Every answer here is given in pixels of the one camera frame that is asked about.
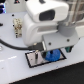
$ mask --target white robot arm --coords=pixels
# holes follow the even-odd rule
[[[78,42],[75,25],[57,24],[68,16],[67,3],[55,0],[30,0],[26,3],[26,9],[28,13],[24,16],[22,36],[27,46],[44,41],[46,50],[49,51],[72,46]]]

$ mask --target white table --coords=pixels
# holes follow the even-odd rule
[[[14,13],[0,15],[0,22],[4,25],[0,27],[0,38],[5,42],[14,46],[25,47],[22,38],[16,38],[13,28],[13,18],[23,18],[25,13]],[[28,77],[32,77],[41,73],[49,72],[58,68],[69,66],[84,61],[84,38],[74,46],[71,53],[63,53],[67,57],[66,60],[58,61],[55,63],[46,64],[43,66],[29,68],[25,53],[28,51],[13,50],[3,46],[0,51],[0,84],[8,84],[19,81]]]

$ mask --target blue object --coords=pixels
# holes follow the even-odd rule
[[[5,6],[5,3],[4,3],[4,12],[6,13],[6,6]]]
[[[55,62],[60,59],[60,51],[58,49],[53,50],[52,53],[49,51],[46,53],[46,60],[49,62]]]

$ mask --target screw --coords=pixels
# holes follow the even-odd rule
[[[14,16],[14,14],[12,14],[12,16]]]
[[[69,42],[70,41],[70,39],[67,39],[67,42]]]
[[[51,42],[49,42],[49,45],[51,45]]]

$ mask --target black cable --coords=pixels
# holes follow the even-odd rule
[[[23,47],[16,47],[16,46],[10,45],[10,44],[4,42],[1,39],[0,39],[0,43],[3,44],[3,45],[5,45],[5,46],[7,46],[7,47],[9,47],[9,48],[15,49],[15,50],[32,50],[32,49],[29,49],[28,47],[24,47],[23,48]]]
[[[10,45],[10,44],[4,42],[1,39],[0,39],[0,43],[5,45],[6,47],[9,47],[9,48],[12,48],[15,50],[29,50],[29,51],[31,51],[31,50],[43,51],[44,50],[42,42],[37,43],[36,45],[29,46],[29,47],[16,47],[16,46],[13,46],[13,45]]]

